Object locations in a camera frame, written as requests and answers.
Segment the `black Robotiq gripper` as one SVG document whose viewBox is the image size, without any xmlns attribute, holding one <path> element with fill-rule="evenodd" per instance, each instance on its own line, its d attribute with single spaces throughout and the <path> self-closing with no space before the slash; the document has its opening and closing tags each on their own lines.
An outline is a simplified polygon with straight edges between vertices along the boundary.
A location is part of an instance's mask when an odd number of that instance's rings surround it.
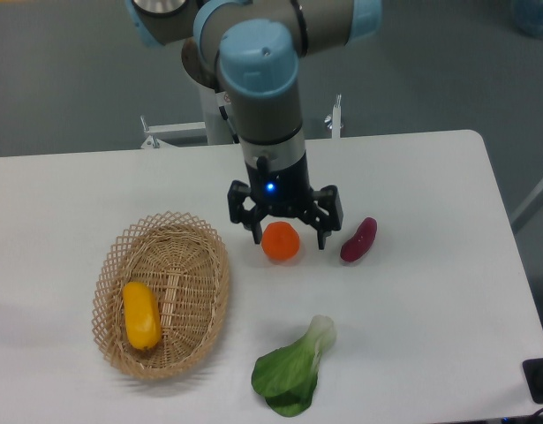
<svg viewBox="0 0 543 424">
<path fill-rule="evenodd" d="M 310 186 L 306 154 L 288 168 L 261 174 L 246 165 L 250 184 L 233 180 L 227 193 L 230 221 L 242 224 L 259 245 L 266 216 L 298 218 L 316 231 L 318 248 L 324 250 L 327 238 L 340 231 L 343 209 L 336 185 L 326 185 L 319 191 Z M 250 209 L 245 201 L 253 201 Z"/>
</svg>

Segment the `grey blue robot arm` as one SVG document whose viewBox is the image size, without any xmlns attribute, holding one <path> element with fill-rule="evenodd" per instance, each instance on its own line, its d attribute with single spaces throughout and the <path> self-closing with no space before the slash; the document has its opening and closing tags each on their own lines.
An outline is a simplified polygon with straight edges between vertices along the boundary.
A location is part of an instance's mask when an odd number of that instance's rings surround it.
<svg viewBox="0 0 543 424">
<path fill-rule="evenodd" d="M 261 221 L 296 218 L 320 245 L 339 231 L 338 190 L 311 187 L 298 91 L 303 57 L 362 39 L 381 25 L 379 1 L 130 1 L 142 40 L 191 39 L 202 70 L 229 96 L 248 181 L 228 191 L 230 220 L 255 242 Z"/>
</svg>

